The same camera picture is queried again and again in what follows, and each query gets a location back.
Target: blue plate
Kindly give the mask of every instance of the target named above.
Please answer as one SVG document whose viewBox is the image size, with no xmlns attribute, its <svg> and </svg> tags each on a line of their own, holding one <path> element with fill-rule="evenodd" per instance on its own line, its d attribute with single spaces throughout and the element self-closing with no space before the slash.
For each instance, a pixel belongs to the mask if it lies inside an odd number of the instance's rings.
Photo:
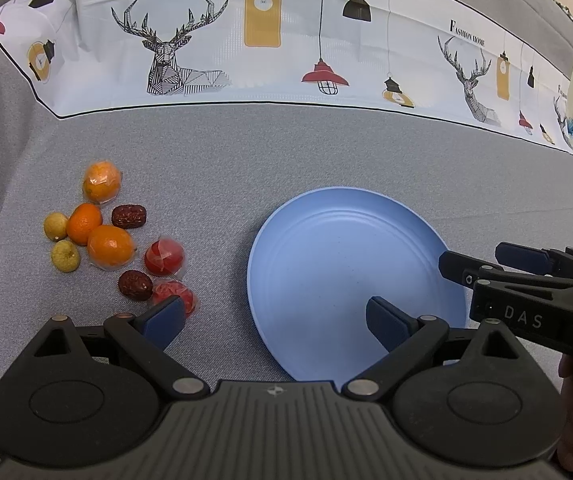
<svg viewBox="0 0 573 480">
<path fill-rule="evenodd" d="M 438 269 L 446 250 L 426 221 L 387 196 L 352 187 L 309 191 L 279 207 L 253 243 L 253 319 L 291 377 L 340 388 L 386 355 L 366 326 L 372 296 L 413 317 L 465 326 L 463 287 Z"/>
</svg>

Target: black pendant lamp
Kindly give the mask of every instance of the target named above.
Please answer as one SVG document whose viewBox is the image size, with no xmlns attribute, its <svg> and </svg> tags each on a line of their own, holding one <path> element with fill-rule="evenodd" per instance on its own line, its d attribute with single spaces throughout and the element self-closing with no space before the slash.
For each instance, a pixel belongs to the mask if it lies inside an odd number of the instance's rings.
<svg viewBox="0 0 573 480">
<path fill-rule="evenodd" d="M 371 7 L 366 0 L 349 0 L 344 6 L 342 15 L 352 20 L 361 20 L 363 22 L 371 21 Z"/>
</svg>

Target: red fruit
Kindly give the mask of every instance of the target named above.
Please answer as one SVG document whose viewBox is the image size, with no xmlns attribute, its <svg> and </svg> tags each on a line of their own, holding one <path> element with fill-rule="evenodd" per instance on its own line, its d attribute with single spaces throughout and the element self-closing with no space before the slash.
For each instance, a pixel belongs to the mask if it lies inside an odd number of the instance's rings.
<svg viewBox="0 0 573 480">
<path fill-rule="evenodd" d="M 144 255 L 144 265 L 155 276 L 176 274 L 184 267 L 185 260 L 182 244 L 172 238 L 160 238 Z"/>
<path fill-rule="evenodd" d="M 184 301 L 184 310 L 186 317 L 190 316 L 198 306 L 198 297 L 193 291 L 182 282 L 172 280 L 170 282 L 161 282 L 153 286 L 153 304 L 157 305 L 171 296 L 179 296 Z"/>
</svg>

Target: orange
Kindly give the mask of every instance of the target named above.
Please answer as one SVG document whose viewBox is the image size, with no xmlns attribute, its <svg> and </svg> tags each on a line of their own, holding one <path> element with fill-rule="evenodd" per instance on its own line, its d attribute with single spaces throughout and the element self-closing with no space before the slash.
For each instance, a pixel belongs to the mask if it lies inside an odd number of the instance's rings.
<svg viewBox="0 0 573 480">
<path fill-rule="evenodd" d="M 96 204 L 113 200 L 120 192 L 122 173 L 109 160 L 91 164 L 82 181 L 84 195 Z"/>
<path fill-rule="evenodd" d="M 90 261 L 104 270 L 116 270 L 130 263 L 135 256 L 135 249 L 131 235 L 113 225 L 101 225 L 93 229 L 87 244 Z"/>
<path fill-rule="evenodd" d="M 90 232 L 102 225 L 102 211 L 94 204 L 80 204 L 66 223 L 66 233 L 77 245 L 86 245 Z"/>
</svg>

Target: silver rivet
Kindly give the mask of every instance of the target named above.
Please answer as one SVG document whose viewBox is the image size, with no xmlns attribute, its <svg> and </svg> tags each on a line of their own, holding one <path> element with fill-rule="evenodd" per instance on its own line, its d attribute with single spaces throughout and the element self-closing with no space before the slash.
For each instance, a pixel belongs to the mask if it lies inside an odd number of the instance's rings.
<svg viewBox="0 0 573 480">
<path fill-rule="evenodd" d="M 201 392 L 204 383 L 195 377 L 183 377 L 173 382 L 173 389 L 179 394 L 191 395 Z"/>
<path fill-rule="evenodd" d="M 361 397 L 375 395 L 380 390 L 380 386 L 370 379 L 356 379 L 355 381 L 349 382 L 347 388 L 352 394 Z"/>
</svg>

